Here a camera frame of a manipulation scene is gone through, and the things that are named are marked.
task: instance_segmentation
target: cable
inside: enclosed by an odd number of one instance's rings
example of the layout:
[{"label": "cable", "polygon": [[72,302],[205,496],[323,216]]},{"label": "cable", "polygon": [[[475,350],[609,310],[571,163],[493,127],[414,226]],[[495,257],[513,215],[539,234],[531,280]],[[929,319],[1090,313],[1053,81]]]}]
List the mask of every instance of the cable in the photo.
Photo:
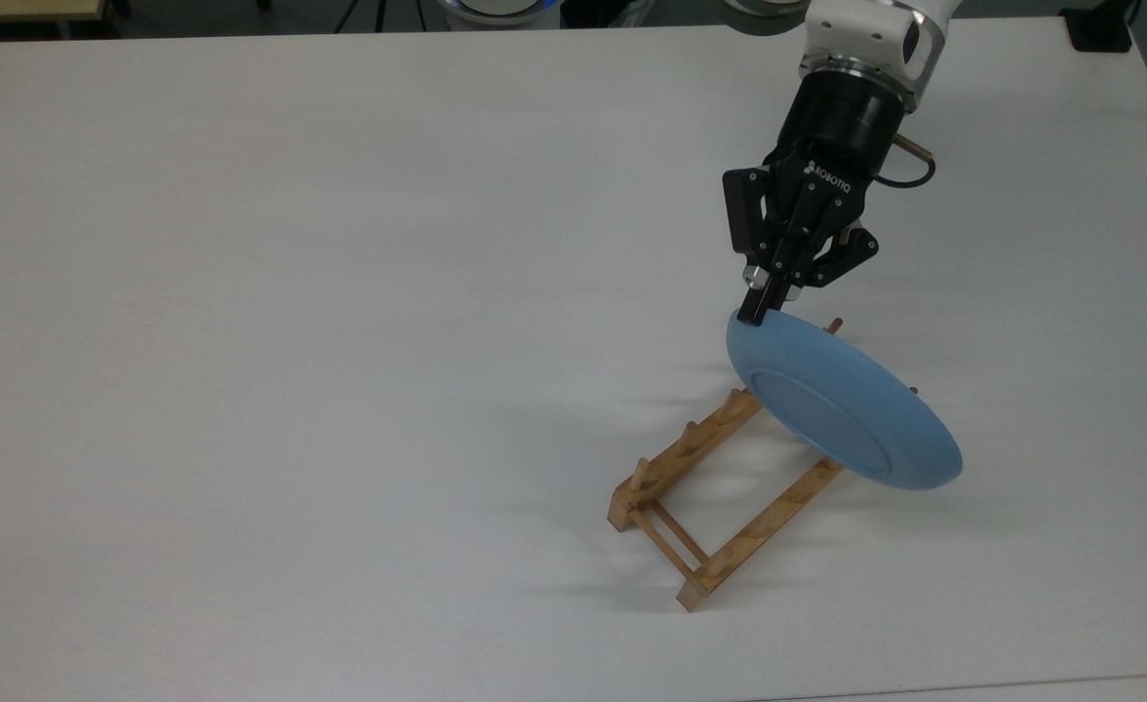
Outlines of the cable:
[{"label": "cable", "polygon": [[873,179],[875,179],[876,182],[882,184],[882,186],[889,186],[889,187],[900,187],[900,188],[921,187],[924,186],[924,184],[929,182],[929,179],[934,178],[934,173],[938,172],[938,164],[936,164],[936,161],[934,159],[934,154],[931,154],[931,151],[928,148],[920,146],[920,143],[912,141],[912,139],[903,136],[902,133],[895,134],[894,142],[895,147],[899,147],[904,151],[907,151],[912,156],[916,156],[918,159],[922,161],[922,163],[924,163],[926,166],[929,166],[929,171],[926,172],[921,178],[905,179],[904,181],[898,181],[898,179],[882,178],[880,177],[880,174],[877,174],[876,177],[873,177]]},{"label": "cable", "polygon": [[936,164],[935,161],[926,161],[926,164],[929,165],[929,171],[918,179],[905,179],[905,181],[898,181],[898,179],[889,179],[882,177],[876,177],[874,179],[876,180],[876,182],[882,184],[882,186],[888,186],[888,187],[898,187],[898,188],[921,187],[924,186],[924,184],[929,182],[929,179],[934,178],[934,173],[938,172],[938,164]]},{"label": "cable", "polygon": [[358,0],[352,0],[351,1],[351,3],[348,6],[346,11],[343,13],[343,17],[341,17],[341,23],[338,23],[336,25],[336,31],[333,31],[331,34],[338,34],[338,32],[341,32],[341,30],[343,29],[343,25],[345,25],[345,23],[348,23],[349,15],[351,15],[352,10],[356,9],[356,5],[357,3],[358,3]]}]

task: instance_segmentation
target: blue plate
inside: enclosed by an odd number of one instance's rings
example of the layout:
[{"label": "blue plate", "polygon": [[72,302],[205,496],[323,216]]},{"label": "blue plate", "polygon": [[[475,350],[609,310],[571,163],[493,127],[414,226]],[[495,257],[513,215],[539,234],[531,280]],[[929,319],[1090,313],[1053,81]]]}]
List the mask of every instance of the blue plate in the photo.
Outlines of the blue plate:
[{"label": "blue plate", "polygon": [[827,457],[880,484],[929,490],[962,470],[951,432],[907,387],[822,328],[770,310],[726,329],[729,362],[759,403]]}]

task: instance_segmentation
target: robotiq logo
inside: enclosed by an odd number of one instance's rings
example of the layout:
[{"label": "robotiq logo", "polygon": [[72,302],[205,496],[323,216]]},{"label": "robotiq logo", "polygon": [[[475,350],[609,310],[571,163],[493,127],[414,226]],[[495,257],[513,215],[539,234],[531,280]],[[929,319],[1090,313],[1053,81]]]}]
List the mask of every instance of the robotiq logo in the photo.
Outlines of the robotiq logo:
[{"label": "robotiq logo", "polygon": [[809,167],[804,169],[804,172],[816,173],[816,177],[828,182],[829,186],[835,186],[838,190],[845,192],[846,195],[850,195],[850,182],[836,177],[836,174],[827,172],[827,170],[820,167],[820,165],[816,165],[816,161],[809,161]]}]

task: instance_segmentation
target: white table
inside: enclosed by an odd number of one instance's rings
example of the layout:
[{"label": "white table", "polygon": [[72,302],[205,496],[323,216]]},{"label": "white table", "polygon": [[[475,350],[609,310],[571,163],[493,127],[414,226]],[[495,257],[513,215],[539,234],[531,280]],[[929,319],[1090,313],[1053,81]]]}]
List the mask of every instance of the white table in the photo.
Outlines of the white table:
[{"label": "white table", "polygon": [[[874,187],[880,257],[788,307],[965,475],[837,477],[699,614],[604,522],[735,382],[720,173],[801,44],[0,46],[0,701],[1147,674],[1147,72],[1059,20],[953,23],[903,130],[938,178]],[[671,504],[710,545],[811,458],[766,418],[725,451]]]},{"label": "white table", "polygon": [[[829,697],[809,697],[824,699]],[[845,702],[1147,702],[1147,677],[1083,679],[1036,685],[957,687],[921,692],[887,692]]]}]

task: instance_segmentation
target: black cable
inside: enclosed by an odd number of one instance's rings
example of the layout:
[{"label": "black cable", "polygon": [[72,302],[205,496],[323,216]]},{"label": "black cable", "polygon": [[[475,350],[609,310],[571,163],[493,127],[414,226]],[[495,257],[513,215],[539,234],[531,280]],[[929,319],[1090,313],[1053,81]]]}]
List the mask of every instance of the black cable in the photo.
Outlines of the black cable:
[{"label": "black cable", "polygon": [[341,30],[343,29],[343,25],[345,25],[345,23],[348,23],[348,17],[349,17],[349,15],[351,15],[351,14],[352,14],[352,10],[354,10],[354,9],[356,9],[356,5],[357,5],[357,3],[358,3],[358,0],[352,0],[352,3],[350,3],[350,5],[348,6],[348,9],[346,9],[346,11],[345,11],[345,13],[343,13],[343,17],[341,17],[341,23],[338,23],[338,24],[336,25],[336,31],[333,31],[333,32],[331,32],[331,34],[338,34],[338,32],[341,32]]},{"label": "black cable", "polygon": [[876,182],[882,184],[882,186],[888,186],[888,187],[898,187],[898,188],[921,187],[924,186],[924,184],[929,182],[929,179],[934,178],[934,173],[938,172],[938,163],[936,163],[936,161],[927,159],[924,161],[924,163],[926,165],[929,165],[929,171],[918,179],[905,179],[905,181],[898,181],[898,179],[889,179],[882,177],[876,177],[874,179],[876,180]]}]

